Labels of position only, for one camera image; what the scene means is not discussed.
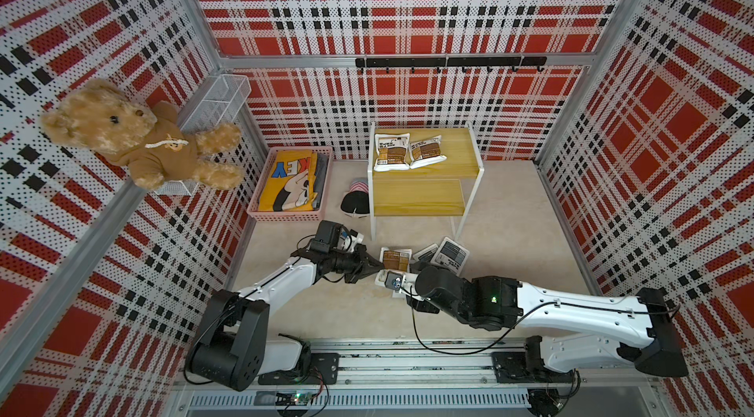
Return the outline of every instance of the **brown hoodie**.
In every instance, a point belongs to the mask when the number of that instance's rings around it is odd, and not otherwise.
[[[165,180],[190,179],[196,168],[196,138],[184,135],[178,129],[178,113],[170,103],[161,101],[152,112],[157,116],[157,122],[143,142],[106,155],[108,162],[119,167],[128,166],[132,178],[162,174]]]

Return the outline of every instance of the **wooden shelf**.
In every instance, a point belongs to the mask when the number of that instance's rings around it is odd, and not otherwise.
[[[464,194],[458,179],[378,179],[375,216],[463,216]]]
[[[474,178],[479,173],[476,151],[474,150],[475,141],[471,140],[469,130],[466,128],[377,128],[375,131],[377,134],[405,134],[408,132],[411,134],[411,141],[443,136],[439,150],[448,158],[440,163],[413,170],[374,172],[372,176],[375,183],[377,183],[377,180],[383,179],[398,181],[401,179]]]
[[[374,135],[405,133],[411,135],[410,142],[442,136],[439,150],[447,159],[413,170],[374,171]],[[406,162],[409,161],[410,155],[407,155]],[[458,229],[452,224],[453,234],[458,238],[483,175],[482,158],[471,128],[377,128],[372,122],[370,166],[367,168],[372,240],[377,235],[377,217],[381,216],[460,216]],[[468,178],[475,181],[465,203],[461,180]]]

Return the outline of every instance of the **wire mesh basket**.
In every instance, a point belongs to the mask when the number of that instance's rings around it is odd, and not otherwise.
[[[215,82],[188,119],[180,125],[181,131],[186,134],[210,130],[221,122],[233,122],[251,93],[249,78],[244,75],[219,75],[208,78],[215,79]],[[165,196],[193,196],[198,186],[199,182],[193,179],[169,181],[156,189],[155,193]]]

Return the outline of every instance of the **teddy bear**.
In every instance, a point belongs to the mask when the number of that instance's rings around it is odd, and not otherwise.
[[[129,101],[114,84],[94,79],[42,115],[53,143],[90,148],[109,163],[128,167],[137,186],[148,191],[169,180],[194,179],[215,189],[233,189],[243,178],[236,165],[204,160],[240,143],[240,129],[225,122],[198,134],[184,134],[178,112],[167,101],[151,110]]]

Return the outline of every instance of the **pink plastic basket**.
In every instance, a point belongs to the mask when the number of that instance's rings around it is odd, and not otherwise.
[[[265,189],[265,182],[270,175],[272,165],[275,163],[275,157],[278,152],[282,150],[312,150],[320,154],[327,155],[329,159],[327,163],[327,175],[325,176],[325,187],[322,192],[322,201],[320,202],[320,209],[316,211],[258,211],[259,209],[259,197],[262,196],[262,191]],[[271,221],[321,221],[325,215],[325,204],[327,203],[327,190],[329,187],[329,178],[333,172],[333,148],[322,146],[290,146],[290,147],[272,147],[270,153],[267,155],[267,161],[265,162],[265,168],[262,170],[262,175],[259,177],[259,183],[254,188],[254,194],[251,197],[251,202],[246,212],[249,216],[253,217],[259,222],[266,223]]]

